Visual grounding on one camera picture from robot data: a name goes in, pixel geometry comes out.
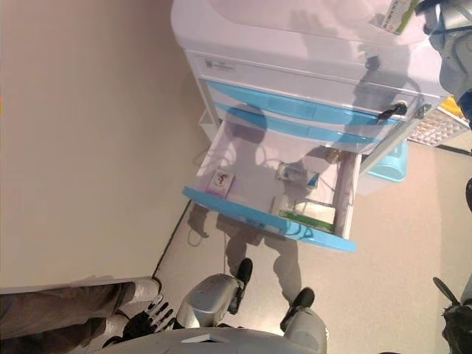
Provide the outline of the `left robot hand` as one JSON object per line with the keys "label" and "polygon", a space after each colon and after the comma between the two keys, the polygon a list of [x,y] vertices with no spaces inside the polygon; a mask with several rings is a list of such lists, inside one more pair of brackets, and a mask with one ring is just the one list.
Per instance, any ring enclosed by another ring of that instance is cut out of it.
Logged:
{"label": "left robot hand", "polygon": [[169,302],[159,294],[142,312],[128,321],[122,339],[128,341],[171,329],[175,321],[173,312]]}

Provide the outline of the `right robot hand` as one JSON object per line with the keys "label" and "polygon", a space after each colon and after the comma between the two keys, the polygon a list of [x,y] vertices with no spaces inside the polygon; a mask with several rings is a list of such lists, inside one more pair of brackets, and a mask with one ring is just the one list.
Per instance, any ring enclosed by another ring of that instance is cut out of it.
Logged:
{"label": "right robot hand", "polygon": [[471,24],[468,1],[420,1],[416,16],[424,15],[423,31],[427,35],[446,34],[467,28]]}

